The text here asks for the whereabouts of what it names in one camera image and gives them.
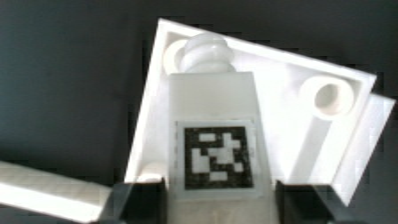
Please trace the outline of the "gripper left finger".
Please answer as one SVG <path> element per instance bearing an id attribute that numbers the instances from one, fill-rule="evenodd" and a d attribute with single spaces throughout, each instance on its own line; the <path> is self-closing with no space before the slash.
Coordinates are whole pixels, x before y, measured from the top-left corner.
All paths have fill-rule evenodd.
<path id="1" fill-rule="evenodd" d="M 104 224 L 166 224 L 165 183 L 118 183 L 104 204 Z"/>

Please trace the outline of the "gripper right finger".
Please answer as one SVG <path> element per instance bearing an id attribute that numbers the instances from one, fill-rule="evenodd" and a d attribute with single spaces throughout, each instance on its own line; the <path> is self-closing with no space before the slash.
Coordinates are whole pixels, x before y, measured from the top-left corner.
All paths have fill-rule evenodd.
<path id="1" fill-rule="evenodd" d="M 328 185 L 275 184 L 280 224 L 355 224 L 355 218 Z"/>

